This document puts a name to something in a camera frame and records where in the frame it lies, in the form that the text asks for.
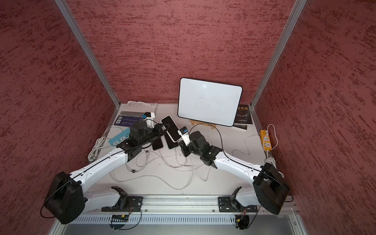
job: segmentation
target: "electrical outlet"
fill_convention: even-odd
[[[264,150],[265,151],[270,151],[271,150],[271,142],[269,138],[269,134],[266,134],[266,130],[261,130],[260,131],[260,137],[261,137],[261,142],[264,143]]]
[[[127,139],[129,137],[129,134],[130,134],[130,129],[126,128],[125,131],[123,131],[122,133],[118,134],[114,138],[110,139],[108,141],[108,143],[110,145],[112,145],[112,146],[116,146],[116,145],[120,144],[122,141],[124,141],[125,139]]]

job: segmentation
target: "metal floor panel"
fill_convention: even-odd
[[[110,214],[80,215],[70,224],[109,224]],[[142,215],[139,224],[235,224],[235,216],[229,214],[223,215]],[[140,220],[140,214],[131,214],[128,222],[115,221],[113,224],[137,224]]]
[[[239,231],[228,224],[139,224],[131,230],[112,230],[109,224],[67,224],[63,235],[295,235],[288,215],[262,215],[256,217],[249,229]]]

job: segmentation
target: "white cable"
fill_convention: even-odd
[[[259,137],[258,134],[255,134],[255,135],[251,135],[251,136],[249,136],[249,137],[247,137],[247,138],[244,139],[244,145],[246,146],[248,153],[243,153],[242,151],[240,151],[240,150],[238,150],[238,149],[234,149],[234,150],[232,151],[232,156],[234,155],[234,151],[235,151],[235,150],[238,151],[238,152],[240,152],[240,153],[242,153],[242,154],[244,154],[244,155],[250,155],[251,152],[249,151],[249,149],[248,149],[248,147],[247,147],[247,145],[246,145],[246,139],[251,138],[252,136],[258,136],[258,137]]]
[[[274,128],[274,136],[276,137],[276,141],[277,141],[276,145],[271,149],[271,150],[273,150],[278,145],[278,139],[277,139],[276,127],[273,124],[269,124],[268,127],[266,128],[266,131],[269,133],[269,126],[273,126],[273,128]]]
[[[88,155],[88,160],[89,162],[92,162],[94,161],[95,159],[97,159],[98,155],[99,155],[99,152],[100,152],[100,149],[103,149],[103,148],[107,148],[110,146],[110,144],[106,144],[105,146],[103,146],[104,142],[106,141],[106,139],[110,139],[106,136],[106,132],[111,130],[112,128],[118,128],[121,130],[121,132],[123,132],[123,129],[120,128],[120,127],[117,127],[117,126],[109,126],[105,132],[103,133],[102,137],[100,137],[99,139],[97,139],[95,141],[95,145],[93,146],[93,148],[91,149],[89,155]]]
[[[274,159],[274,157],[272,155],[269,155],[269,150],[267,150],[267,156],[268,157],[266,158],[265,163],[272,164],[275,167],[275,169],[277,169],[276,160]],[[278,171],[278,172],[281,174],[281,176],[283,178],[285,177],[285,175],[282,172],[280,172],[280,171]]]
[[[171,186],[170,184],[168,184],[164,179],[160,178],[159,176],[154,176],[154,175],[144,175],[144,176],[148,176],[148,177],[155,177],[155,178],[158,178],[158,179],[162,180],[167,186],[169,186],[169,187],[172,188],[172,189],[175,189],[175,190],[182,190],[182,189],[188,187],[189,184],[190,184],[191,181],[192,181],[193,173],[194,173],[194,172],[196,172],[196,174],[198,175],[198,177],[200,177],[200,179],[202,179],[202,180],[205,181],[205,182],[209,179],[209,173],[210,173],[211,167],[209,167],[209,170],[208,170],[208,174],[207,174],[207,176],[206,176],[206,179],[203,179],[203,178],[197,173],[196,169],[202,167],[204,164],[202,164],[202,165],[200,165],[200,166],[194,168],[194,167],[193,167],[194,165],[193,165],[193,162],[192,162],[192,159],[191,159],[190,156],[188,156],[189,159],[190,159],[190,161],[191,161],[191,164],[190,164],[190,165],[185,165],[185,164],[186,164],[186,161],[184,162],[183,165],[180,164],[180,163],[178,162],[178,160],[177,160],[177,155],[181,155],[181,156],[183,156],[183,154],[176,153],[176,149],[175,149],[175,155],[170,155],[170,156],[175,156],[175,157],[176,157],[176,162],[179,164],[178,167],[174,167],[174,166],[172,166],[172,165],[170,165],[170,164],[168,164],[168,163],[166,162],[166,160],[165,160],[164,158],[166,158],[166,157],[170,157],[170,156],[166,156],[166,157],[164,157],[164,156],[162,156],[162,154],[159,155],[159,154],[157,154],[156,152],[153,152],[153,151],[148,151],[148,153],[154,153],[154,154],[156,154],[159,158],[161,158],[161,159],[163,160],[163,162],[164,162],[167,166],[169,166],[170,168],[172,168],[172,169],[174,169],[174,170],[176,170],[176,171],[183,171],[183,172],[192,171],[192,175],[191,175],[190,180],[188,181],[188,183],[187,183],[183,188],[175,188],[175,187]],[[152,159],[150,162],[147,162],[147,159],[146,159],[145,164],[144,164],[142,167],[144,168],[146,165],[150,164],[150,163],[151,163],[153,160],[155,160],[155,159],[158,159],[158,158],[154,158],[154,159]],[[184,166],[191,166],[192,169],[191,169],[191,170],[178,170],[178,169],[176,169],[176,168],[184,167]],[[129,171],[133,172],[132,169],[131,169],[128,165],[126,165],[126,167],[128,168]],[[110,176],[111,176],[111,178],[112,178],[114,181],[116,181],[116,182],[118,182],[118,183],[122,183],[122,182],[126,182],[126,181],[130,181],[130,180],[139,179],[139,178],[141,178],[141,177],[144,177],[144,176],[139,176],[139,177],[132,178],[132,179],[128,179],[128,180],[118,180],[118,179],[115,178],[115,176],[114,176],[114,174],[113,174],[112,171],[110,172]]]
[[[111,178],[112,178],[114,181],[118,182],[118,183],[127,182],[127,181],[134,180],[134,179],[138,179],[138,178],[141,178],[141,177],[155,177],[155,178],[158,178],[158,179],[162,180],[167,186],[169,186],[170,188],[175,189],[175,190],[183,190],[183,189],[185,189],[186,187],[188,187],[189,184],[190,184],[191,181],[192,181],[193,174],[194,174],[194,172],[193,172],[193,163],[192,163],[192,174],[191,174],[191,178],[189,179],[188,183],[187,183],[183,188],[175,188],[175,187],[171,186],[170,184],[168,184],[164,179],[162,179],[162,178],[159,177],[159,176],[144,175],[144,176],[138,176],[138,177],[136,177],[136,178],[127,179],[127,180],[117,180],[117,179],[115,178],[115,176],[112,174],[112,171],[110,172],[110,176],[111,176]]]

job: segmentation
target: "black smartphone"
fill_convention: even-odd
[[[161,120],[163,124],[169,124],[170,127],[167,129],[167,134],[171,137],[172,141],[177,142],[181,136],[177,132],[179,129],[176,126],[174,120],[170,116],[167,116]]]
[[[169,137],[168,134],[165,134],[164,136],[165,136],[165,138],[166,138],[166,143],[167,143],[167,146],[168,146],[169,149],[173,149],[173,148],[176,148],[177,146],[179,146],[179,145],[177,144],[177,142],[173,142],[173,141],[171,140],[171,138]]]
[[[161,138],[156,139],[154,141],[154,143],[152,144],[152,147],[153,147],[153,150],[157,150],[157,149],[163,148],[162,139]]]

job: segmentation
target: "paper document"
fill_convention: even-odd
[[[136,102],[136,101],[128,101],[125,107],[123,108],[122,112],[153,112],[157,109],[158,104],[156,103],[145,103],[145,102]]]

